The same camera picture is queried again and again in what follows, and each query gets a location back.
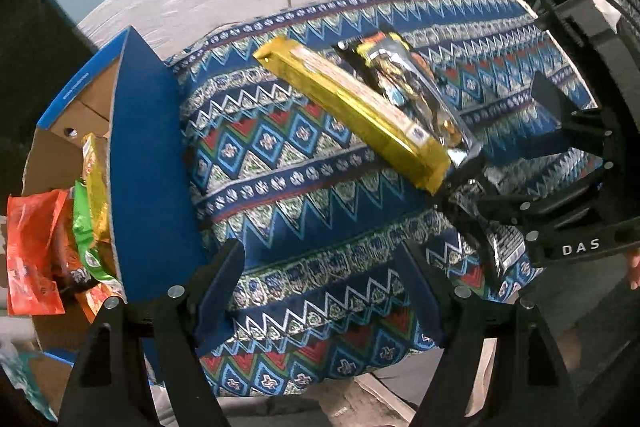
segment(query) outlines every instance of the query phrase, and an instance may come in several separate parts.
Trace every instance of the yellow snack bag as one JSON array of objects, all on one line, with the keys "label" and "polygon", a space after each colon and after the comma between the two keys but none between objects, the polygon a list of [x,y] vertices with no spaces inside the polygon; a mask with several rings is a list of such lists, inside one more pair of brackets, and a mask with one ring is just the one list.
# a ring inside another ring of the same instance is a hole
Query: yellow snack bag
[{"label": "yellow snack bag", "polygon": [[298,42],[278,36],[254,57],[339,119],[418,188],[436,193],[451,165],[446,149],[373,89]]},{"label": "yellow snack bag", "polygon": [[94,241],[110,242],[107,198],[107,140],[89,133],[82,140],[82,177],[86,182]]}]

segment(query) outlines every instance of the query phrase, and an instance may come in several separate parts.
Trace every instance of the label on package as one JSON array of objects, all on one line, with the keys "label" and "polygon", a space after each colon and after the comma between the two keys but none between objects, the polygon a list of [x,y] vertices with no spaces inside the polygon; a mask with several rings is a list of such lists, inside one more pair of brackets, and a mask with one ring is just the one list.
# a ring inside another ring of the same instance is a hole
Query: label on package
[{"label": "label on package", "polygon": [[302,45],[292,48],[290,52],[294,57],[300,58],[308,70],[319,71],[343,89],[357,95],[365,104],[382,115],[385,120],[401,129],[404,135],[411,140],[414,145],[421,147],[427,142],[430,134],[421,127],[420,124],[411,120],[401,110],[388,103],[378,93],[363,83],[357,81],[342,68],[339,68]]}]

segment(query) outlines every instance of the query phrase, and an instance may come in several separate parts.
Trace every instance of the blue patterned cushion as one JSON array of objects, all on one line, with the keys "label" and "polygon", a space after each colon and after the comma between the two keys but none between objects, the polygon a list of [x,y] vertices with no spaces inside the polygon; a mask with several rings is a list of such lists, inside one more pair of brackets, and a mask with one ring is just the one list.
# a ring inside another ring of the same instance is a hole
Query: blue patterned cushion
[{"label": "blue patterned cushion", "polygon": [[444,71],[444,94],[504,168],[504,190],[545,196],[593,168],[576,150],[519,159],[523,139],[555,127],[531,101],[534,71],[580,105],[591,98],[516,0],[336,0],[207,35],[168,64],[182,89],[203,244],[214,252],[237,237],[246,248],[228,308],[236,333],[202,359],[217,394],[299,393],[432,347],[391,264],[405,237],[488,299],[505,300],[536,275],[525,255],[492,293],[425,192],[252,58],[285,34],[348,69],[331,45],[380,22]]}]

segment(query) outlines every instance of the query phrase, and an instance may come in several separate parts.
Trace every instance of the metal bolt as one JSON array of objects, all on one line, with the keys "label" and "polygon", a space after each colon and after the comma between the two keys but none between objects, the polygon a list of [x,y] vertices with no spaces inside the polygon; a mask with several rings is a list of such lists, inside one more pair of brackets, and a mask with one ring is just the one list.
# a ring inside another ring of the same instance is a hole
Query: metal bolt
[{"label": "metal bolt", "polygon": [[184,286],[180,286],[179,284],[175,286],[171,286],[166,292],[172,299],[177,299],[184,293]]},{"label": "metal bolt", "polygon": [[466,286],[456,286],[456,289],[453,290],[458,297],[461,299],[468,299],[471,296],[471,290]]},{"label": "metal bolt", "polygon": [[105,308],[108,310],[113,310],[118,304],[120,304],[120,299],[117,297],[109,297],[103,304]]},{"label": "metal bolt", "polygon": [[531,302],[529,299],[527,299],[526,297],[522,297],[520,299],[520,305],[526,309],[526,310],[532,310],[533,307],[535,306],[535,304],[533,304],[533,302]]}]

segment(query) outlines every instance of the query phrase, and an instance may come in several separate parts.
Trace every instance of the blue cardboard box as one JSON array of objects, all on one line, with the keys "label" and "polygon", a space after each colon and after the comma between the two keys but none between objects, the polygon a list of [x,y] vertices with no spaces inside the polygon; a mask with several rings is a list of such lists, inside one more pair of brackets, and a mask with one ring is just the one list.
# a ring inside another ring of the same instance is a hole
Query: blue cardboard box
[{"label": "blue cardboard box", "polygon": [[[127,301],[155,298],[205,264],[182,162],[178,83],[133,28],[103,47],[40,118],[23,195],[68,188],[82,174],[82,137],[109,137],[111,241]],[[78,305],[34,317],[43,351],[72,362],[88,323]],[[145,353],[155,365],[152,349]]]}]

